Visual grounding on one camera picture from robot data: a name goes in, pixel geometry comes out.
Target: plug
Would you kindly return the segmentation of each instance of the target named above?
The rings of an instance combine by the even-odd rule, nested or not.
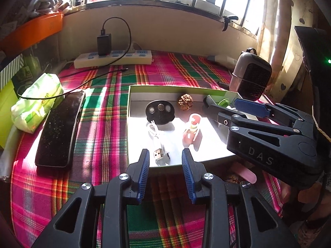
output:
[[[104,33],[105,30],[101,30],[101,35],[97,37],[99,56],[108,55],[112,51],[112,35]]]
[[[157,149],[153,152],[153,155],[154,155],[154,159],[155,160],[158,160],[158,159],[161,159],[163,158],[163,151],[162,149]]]

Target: curtain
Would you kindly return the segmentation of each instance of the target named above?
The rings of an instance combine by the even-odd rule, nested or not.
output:
[[[279,103],[302,64],[302,49],[294,26],[313,24],[313,0],[264,0],[258,55],[268,61],[272,75],[266,93]]]

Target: cardboard box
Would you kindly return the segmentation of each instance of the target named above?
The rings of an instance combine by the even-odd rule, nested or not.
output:
[[[189,94],[193,99],[193,107],[188,111],[178,108],[177,99]],[[127,155],[128,163],[137,162],[143,148],[150,151],[151,168],[172,168],[170,166],[180,166],[181,154],[186,147],[182,142],[182,135],[186,128],[189,116],[197,113],[202,116],[200,123],[201,140],[197,144],[191,144],[190,149],[195,161],[215,163],[229,162],[236,157],[226,149],[228,128],[220,126],[215,121],[208,119],[203,111],[203,99],[210,95],[216,103],[224,98],[228,98],[230,103],[236,98],[240,98],[238,93],[229,91],[219,91],[207,88],[189,88],[174,86],[130,86],[128,95],[127,111]],[[153,136],[148,133],[145,109],[154,100],[166,100],[175,108],[175,119],[166,124],[158,126],[162,131],[161,141],[165,151],[169,152],[170,161],[163,166],[157,165],[153,152]]]

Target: small heater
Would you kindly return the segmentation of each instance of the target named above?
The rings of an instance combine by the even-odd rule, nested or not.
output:
[[[271,73],[270,64],[257,56],[255,49],[247,49],[247,52],[241,53],[237,61],[229,90],[238,92],[244,99],[256,101],[267,87]]]

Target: smartphone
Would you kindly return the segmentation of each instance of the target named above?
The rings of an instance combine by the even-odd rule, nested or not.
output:
[[[84,101],[84,92],[73,92],[65,95],[60,103],[54,102],[41,132],[35,158],[36,166],[62,169],[72,166]]]

